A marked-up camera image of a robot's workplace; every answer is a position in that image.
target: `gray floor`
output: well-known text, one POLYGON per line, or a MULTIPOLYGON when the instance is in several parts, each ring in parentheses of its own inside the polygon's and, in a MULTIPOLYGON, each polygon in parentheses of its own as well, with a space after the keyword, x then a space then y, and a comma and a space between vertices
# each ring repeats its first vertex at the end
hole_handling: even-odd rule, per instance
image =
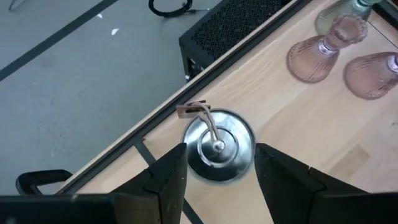
MULTIPOLYGON (((10 1, 0 2, 0 67, 100 0, 28 0, 13 14, 10 1)), ((147 0, 119 0, 101 15, 0 82, 1 195, 17 193, 23 172, 76 172, 185 83, 178 38, 203 14, 166 20, 147 0)))

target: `wooden tabletop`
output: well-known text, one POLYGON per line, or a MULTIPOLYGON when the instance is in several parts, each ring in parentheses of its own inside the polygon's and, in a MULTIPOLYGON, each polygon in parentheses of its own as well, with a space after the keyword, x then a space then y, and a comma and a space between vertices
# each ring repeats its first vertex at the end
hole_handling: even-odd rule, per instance
MULTIPOLYGON (((287 70, 288 50, 316 35, 315 17, 332 2, 312 1, 192 101, 207 100, 213 108, 237 112, 252 126, 257 142, 333 177, 368 192, 397 191, 398 88, 379 100, 362 100, 345 87, 343 68, 358 56, 396 52, 398 32, 372 13, 366 39, 343 49, 325 80, 305 84, 287 70)), ((144 144, 159 159, 180 142, 187 123, 174 113, 145 137, 144 144)), ((132 147, 78 193, 110 192, 146 167, 132 147)), ((185 198, 204 223, 272 223, 253 167, 239 182, 222 187, 188 174, 185 198)), ((184 215, 182 223, 189 223, 184 215)))

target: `pink glass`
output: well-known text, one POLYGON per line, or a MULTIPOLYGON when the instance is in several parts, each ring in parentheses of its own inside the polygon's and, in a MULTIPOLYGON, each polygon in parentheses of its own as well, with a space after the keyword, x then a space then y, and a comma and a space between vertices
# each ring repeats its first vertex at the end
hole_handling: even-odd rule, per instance
POLYGON ((335 66, 340 49, 362 41, 367 33, 366 22, 359 16, 338 16, 326 35, 295 44, 287 54, 287 67, 302 82, 320 82, 335 66))
POLYGON ((386 95, 398 84, 397 60, 397 53, 383 52, 350 61, 344 70, 348 89, 367 100, 386 95))

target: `clear glass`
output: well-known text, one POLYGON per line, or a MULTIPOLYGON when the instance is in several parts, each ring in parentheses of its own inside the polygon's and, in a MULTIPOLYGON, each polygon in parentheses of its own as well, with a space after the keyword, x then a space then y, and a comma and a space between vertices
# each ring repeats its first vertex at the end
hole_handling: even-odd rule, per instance
POLYGON ((333 20, 341 14, 356 14, 367 20, 372 11, 372 6, 383 0, 339 0, 322 10, 315 20, 315 28, 319 35, 325 35, 333 20))
POLYGON ((348 89, 367 100, 386 95, 398 84, 397 59, 397 53, 383 52, 350 61, 344 72, 348 89))
POLYGON ((302 82, 320 82, 329 75, 340 49, 362 41, 367 33, 368 28, 362 18, 340 15, 327 35, 311 37, 295 44, 287 54, 287 67, 302 82))

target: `black cable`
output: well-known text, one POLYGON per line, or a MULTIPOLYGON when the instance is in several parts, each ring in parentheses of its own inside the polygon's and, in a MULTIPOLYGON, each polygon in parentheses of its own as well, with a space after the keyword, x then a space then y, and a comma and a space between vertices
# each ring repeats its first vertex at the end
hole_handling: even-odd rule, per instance
POLYGON ((182 7, 180 9, 171 11, 171 12, 160 12, 159 10, 155 9, 154 7, 154 1, 155 0, 149 0, 149 9, 154 13, 157 14, 158 16, 162 16, 164 18, 172 18, 172 17, 178 17, 182 16, 185 13, 197 13, 199 11, 209 11, 210 9, 191 9, 192 7, 192 0, 187 0, 186 4, 182 4, 182 7))

